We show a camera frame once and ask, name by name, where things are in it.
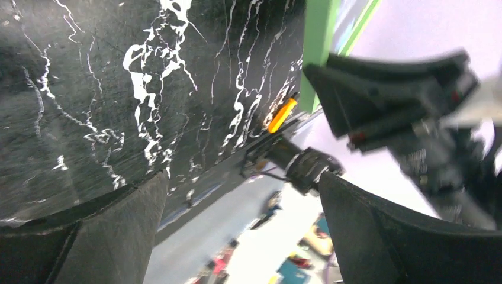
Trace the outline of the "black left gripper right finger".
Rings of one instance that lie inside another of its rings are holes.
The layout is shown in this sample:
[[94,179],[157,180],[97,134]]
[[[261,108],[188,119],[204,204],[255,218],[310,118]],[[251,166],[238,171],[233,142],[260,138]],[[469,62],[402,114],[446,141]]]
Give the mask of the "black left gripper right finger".
[[501,232],[443,221],[334,173],[320,199],[345,283],[500,283]]

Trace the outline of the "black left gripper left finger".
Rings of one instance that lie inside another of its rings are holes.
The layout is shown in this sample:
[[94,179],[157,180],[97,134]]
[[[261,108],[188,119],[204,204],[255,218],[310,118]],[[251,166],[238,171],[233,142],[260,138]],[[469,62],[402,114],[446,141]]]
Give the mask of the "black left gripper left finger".
[[1,227],[2,283],[142,283],[165,206],[168,177],[19,227]]

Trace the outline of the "green wooden photo frame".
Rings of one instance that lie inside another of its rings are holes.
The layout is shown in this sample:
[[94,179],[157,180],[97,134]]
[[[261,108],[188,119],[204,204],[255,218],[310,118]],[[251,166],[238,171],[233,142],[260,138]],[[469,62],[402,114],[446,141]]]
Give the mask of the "green wooden photo frame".
[[380,1],[306,1],[303,63],[324,65],[331,48],[349,55]]

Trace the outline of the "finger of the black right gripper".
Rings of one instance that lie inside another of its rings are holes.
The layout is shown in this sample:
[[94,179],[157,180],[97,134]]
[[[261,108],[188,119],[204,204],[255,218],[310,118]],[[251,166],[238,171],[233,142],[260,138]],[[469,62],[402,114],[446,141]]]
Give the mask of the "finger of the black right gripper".
[[468,69],[464,50],[418,62],[381,62],[330,54],[325,65],[314,63],[303,74],[317,93],[335,137],[374,126],[393,115],[439,118],[461,101],[455,85]]

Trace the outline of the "orange handled screwdriver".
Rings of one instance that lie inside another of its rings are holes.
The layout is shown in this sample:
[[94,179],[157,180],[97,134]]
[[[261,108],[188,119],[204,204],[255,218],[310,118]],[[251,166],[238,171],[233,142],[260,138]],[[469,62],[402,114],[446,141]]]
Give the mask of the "orange handled screwdriver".
[[290,113],[292,113],[293,109],[298,104],[298,92],[294,92],[291,96],[288,97],[286,102],[281,106],[279,111],[275,114],[272,121],[267,127],[268,133],[275,133],[279,130],[285,120],[288,118]]

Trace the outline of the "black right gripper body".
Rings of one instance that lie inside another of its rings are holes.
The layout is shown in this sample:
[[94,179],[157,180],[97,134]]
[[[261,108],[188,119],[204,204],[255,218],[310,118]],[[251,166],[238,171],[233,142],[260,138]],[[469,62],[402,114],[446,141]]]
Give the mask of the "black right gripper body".
[[413,116],[400,122],[396,115],[380,120],[375,134],[364,137],[369,127],[349,133],[349,147],[361,153],[386,148],[444,220],[487,230],[501,227],[500,199],[495,189],[496,148],[484,152],[482,142],[471,137],[478,124],[447,122],[480,91],[473,74],[456,82],[459,105],[439,118]]

